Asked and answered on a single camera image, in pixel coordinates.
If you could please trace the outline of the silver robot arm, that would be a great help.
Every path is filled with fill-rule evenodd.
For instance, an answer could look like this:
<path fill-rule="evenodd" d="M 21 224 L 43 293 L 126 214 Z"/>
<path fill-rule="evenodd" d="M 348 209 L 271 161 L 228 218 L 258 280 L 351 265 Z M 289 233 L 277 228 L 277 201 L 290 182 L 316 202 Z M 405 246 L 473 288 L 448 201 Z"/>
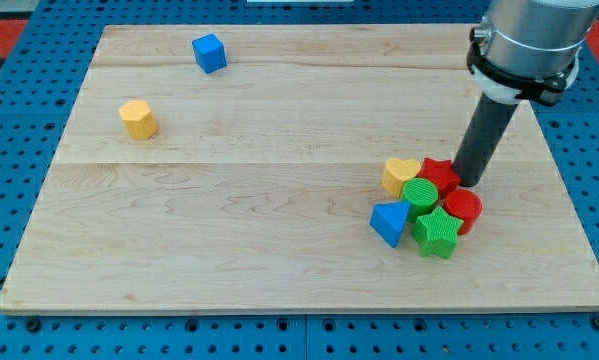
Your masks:
<path fill-rule="evenodd" d="M 489 99 L 556 104 L 574 83 L 599 0 L 492 0 L 470 30 L 467 67 Z"/>

